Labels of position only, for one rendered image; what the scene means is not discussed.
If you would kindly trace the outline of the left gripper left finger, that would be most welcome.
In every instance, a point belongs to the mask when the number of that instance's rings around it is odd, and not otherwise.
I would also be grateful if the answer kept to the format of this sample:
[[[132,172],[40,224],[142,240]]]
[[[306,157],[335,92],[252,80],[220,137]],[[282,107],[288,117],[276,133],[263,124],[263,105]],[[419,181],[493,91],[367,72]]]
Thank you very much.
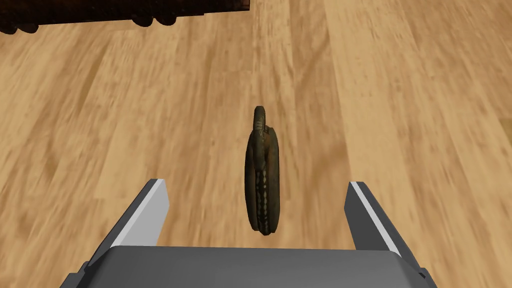
[[[91,267],[115,246],[155,246],[170,203],[164,179],[150,179],[93,253]]]

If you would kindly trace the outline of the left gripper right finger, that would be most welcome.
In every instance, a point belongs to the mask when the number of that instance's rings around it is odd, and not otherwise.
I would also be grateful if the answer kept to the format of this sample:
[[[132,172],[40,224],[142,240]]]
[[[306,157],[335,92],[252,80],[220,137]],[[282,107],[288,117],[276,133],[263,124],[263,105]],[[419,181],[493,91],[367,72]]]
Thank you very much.
[[[420,268],[405,240],[364,182],[348,184],[344,212],[357,250],[391,251],[413,269]]]

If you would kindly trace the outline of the dark brown furniture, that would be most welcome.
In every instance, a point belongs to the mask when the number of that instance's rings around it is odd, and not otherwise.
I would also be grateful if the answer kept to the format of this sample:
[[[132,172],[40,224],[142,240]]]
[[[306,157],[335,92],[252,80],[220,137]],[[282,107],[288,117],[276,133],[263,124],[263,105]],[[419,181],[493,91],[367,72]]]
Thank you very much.
[[[173,25],[178,17],[250,10],[251,0],[0,0],[0,32],[28,34],[39,26],[131,20]]]

